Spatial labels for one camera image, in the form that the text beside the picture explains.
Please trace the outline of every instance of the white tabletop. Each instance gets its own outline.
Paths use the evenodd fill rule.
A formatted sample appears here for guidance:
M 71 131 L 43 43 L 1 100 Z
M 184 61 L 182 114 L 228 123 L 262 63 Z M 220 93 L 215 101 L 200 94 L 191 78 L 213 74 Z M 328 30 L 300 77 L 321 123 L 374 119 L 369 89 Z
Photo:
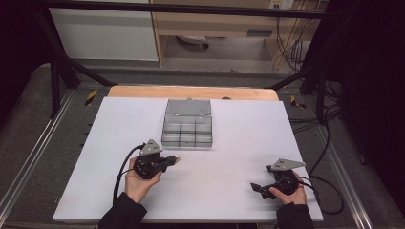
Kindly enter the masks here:
M 59 202 L 54 220 L 95 222 L 111 208 L 119 168 L 137 145 L 161 131 L 167 99 L 105 97 Z M 262 199 L 250 182 L 274 183 L 266 170 L 279 158 L 302 161 L 282 102 L 211 100 L 209 150 L 163 150 L 181 156 L 141 203 L 144 222 L 269 222 L 280 200 Z M 295 170 L 308 177 L 305 168 Z M 119 193 L 123 191 L 124 178 Z M 307 189 L 313 220 L 323 220 Z

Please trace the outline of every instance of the black cable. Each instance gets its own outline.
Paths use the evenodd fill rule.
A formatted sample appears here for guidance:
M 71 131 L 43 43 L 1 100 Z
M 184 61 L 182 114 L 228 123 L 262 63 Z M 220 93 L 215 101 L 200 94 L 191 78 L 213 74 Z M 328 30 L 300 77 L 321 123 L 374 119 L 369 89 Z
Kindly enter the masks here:
M 326 112 L 325 112 L 325 116 L 328 116 L 329 110 L 330 110 L 331 108 L 335 107 L 335 106 L 337 106 L 337 105 L 335 104 L 335 105 L 332 105 L 332 106 L 328 107 L 327 110 L 326 110 Z M 312 169 L 310 170 L 309 176 L 312 175 L 313 171 L 314 171 L 315 168 L 318 166 L 319 162 L 321 162 L 322 158 L 324 157 L 324 155 L 326 154 L 326 152 L 327 152 L 327 150 L 328 150 L 328 147 L 329 147 L 329 144 L 330 144 L 330 129 L 329 129 L 329 125 L 328 125 L 328 120 L 327 120 L 327 119 L 325 120 L 325 128 L 327 129 L 327 140 L 326 140 L 325 148 L 324 148 L 324 150 L 322 151 L 321 155 L 319 156 L 318 160 L 317 160 L 317 161 L 315 162 L 315 164 L 313 165 Z
M 119 183 L 120 183 L 120 181 L 121 181 L 122 175 L 131 170 L 131 169 L 129 169 L 129 170 L 125 171 L 125 172 L 122 172 L 122 171 L 124 170 L 124 167 L 125 167 L 125 165 L 126 165 L 128 159 L 129 159 L 129 157 L 131 157 L 132 153 L 133 153 L 135 150 L 141 150 L 141 149 L 143 149 L 143 147 L 144 147 L 145 145 L 146 145 L 146 144 L 143 143 L 143 144 L 141 144 L 141 145 L 135 147 L 134 149 L 132 149 L 132 151 L 128 154 L 128 156 L 125 158 L 124 162 L 122 163 L 121 169 L 119 170 L 119 173 L 118 173 L 118 176 L 117 176 L 116 186 L 114 187 L 113 202 L 116 201 L 117 198 L 118 198 L 118 188 L 119 188 Z
M 330 112 L 330 109 L 332 109 L 332 108 L 334 108 L 334 107 L 336 107 L 336 106 L 337 106 L 337 104 L 334 104 L 334 105 L 332 105 L 332 106 L 329 106 L 329 107 L 327 108 L 326 112 L 325 112 L 325 115 L 324 115 L 324 118 L 325 118 L 325 127 L 326 127 L 326 129 L 327 129 L 327 135 L 328 135 L 328 136 L 327 136 L 326 145 L 325 145 L 325 148 L 324 148 L 324 150 L 322 151 L 321 155 L 319 156 L 319 158 L 317 159 L 317 161 L 315 162 L 314 166 L 312 167 L 312 169 L 311 169 L 310 172 L 309 172 L 309 177 L 310 177 L 310 178 L 319 179 L 319 180 L 325 182 L 325 183 L 328 184 L 332 189 L 334 189 L 334 191 L 335 191 L 335 192 L 337 193 L 337 195 L 339 196 L 339 199 L 340 199 L 340 207 L 339 207 L 339 209 L 338 209 L 337 211 L 331 212 L 331 211 L 326 211 L 326 210 L 324 210 L 324 209 L 321 208 L 321 212 L 322 212 L 322 213 L 325 213 L 325 214 L 328 214 L 328 215 L 337 215 L 337 214 L 340 214 L 340 213 L 343 212 L 344 206 L 345 206 L 343 197 L 342 197 L 341 193 L 339 192 L 339 190 L 336 188 L 336 186 L 334 186 L 332 183 L 330 183 L 329 181 L 327 181 L 327 180 L 325 180 L 325 179 L 323 179 L 323 178 L 321 178 L 321 177 L 314 176 L 312 173 L 313 173 L 313 171 L 315 170 L 315 168 L 318 166 L 319 162 L 320 162 L 320 161 L 322 160 L 322 158 L 324 157 L 326 151 L 328 150 L 329 144 L 330 144 L 330 129 L 329 129 L 328 121 L 334 119 L 334 118 L 337 117 L 337 116 L 340 116 L 340 114 L 341 114 L 340 110 L 336 110 L 336 111 Z M 295 133 L 295 134 L 297 134 L 297 133 L 299 133 L 299 132 L 302 132 L 302 131 L 305 131 L 305 130 L 307 130 L 308 128 L 311 128 L 311 127 L 316 126 L 316 125 L 319 124 L 319 122 L 318 122 L 318 120 L 317 120 L 316 118 L 290 119 L 289 121 L 290 121 L 290 124 L 291 124 L 291 125 L 298 125 L 298 124 L 303 124 L 303 123 L 305 124 L 305 123 L 307 123 L 306 126 L 303 126 L 303 127 L 298 128 L 298 129 L 295 129 L 295 130 L 294 130 L 294 133 Z M 319 197 L 319 193 L 313 188 L 312 182 L 311 182 L 311 186 L 312 186 L 312 187 L 309 187 L 309 186 L 308 186 L 308 187 L 311 188 L 311 189 L 314 191 L 315 198 L 316 198 L 316 200 L 318 201 L 318 204 L 321 205 L 321 198 Z
M 329 212 L 329 211 L 326 211 L 326 210 L 324 210 L 324 209 L 321 208 L 321 212 L 323 212 L 323 213 L 325 213 L 325 214 L 328 214 L 328 215 L 338 215 L 338 214 L 342 213 L 342 212 L 343 212 L 343 209 L 345 208 L 345 202 L 343 201 L 342 194 L 339 192 L 339 190 L 336 188 L 336 186 L 334 186 L 334 185 L 333 185 L 332 183 L 330 183 L 329 181 L 327 181 L 327 180 L 325 180 L 325 179 L 323 179 L 323 178 L 320 178 L 320 177 L 318 177 L 318 176 L 312 175 L 312 176 L 310 176 L 310 177 L 311 177 L 311 178 L 319 179 L 319 180 L 323 181 L 324 183 L 328 184 L 331 188 L 334 189 L 334 191 L 337 193 L 337 195 L 339 196 L 339 199 L 340 199 L 340 208 L 339 208 L 337 211 L 335 211 L 335 212 Z

